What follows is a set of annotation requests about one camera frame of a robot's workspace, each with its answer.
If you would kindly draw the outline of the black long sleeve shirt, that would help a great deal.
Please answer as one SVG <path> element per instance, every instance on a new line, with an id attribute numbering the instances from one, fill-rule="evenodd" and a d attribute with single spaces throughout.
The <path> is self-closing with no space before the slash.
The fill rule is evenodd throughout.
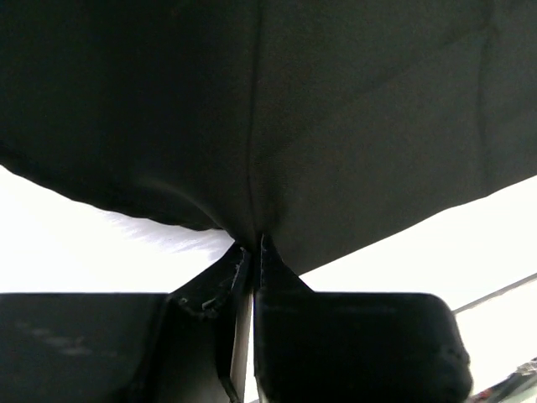
<path id="1" fill-rule="evenodd" d="M 533 1 L 4 1 L 1 163 L 298 274 L 536 173 Z"/>

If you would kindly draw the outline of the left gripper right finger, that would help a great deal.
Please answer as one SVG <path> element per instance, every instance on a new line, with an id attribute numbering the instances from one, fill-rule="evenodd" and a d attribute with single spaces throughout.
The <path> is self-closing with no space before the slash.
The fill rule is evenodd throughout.
<path id="1" fill-rule="evenodd" d="M 469 355 L 438 296 L 312 290 L 263 236 L 253 308 L 263 402 L 463 402 L 471 392 Z"/>

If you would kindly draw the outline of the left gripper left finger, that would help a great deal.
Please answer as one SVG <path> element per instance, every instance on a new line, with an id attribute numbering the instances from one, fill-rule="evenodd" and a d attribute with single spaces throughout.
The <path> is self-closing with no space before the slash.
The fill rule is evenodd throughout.
<path id="1" fill-rule="evenodd" d="M 2 295 L 2 401 L 242 401 L 250 259 L 170 293 Z"/>

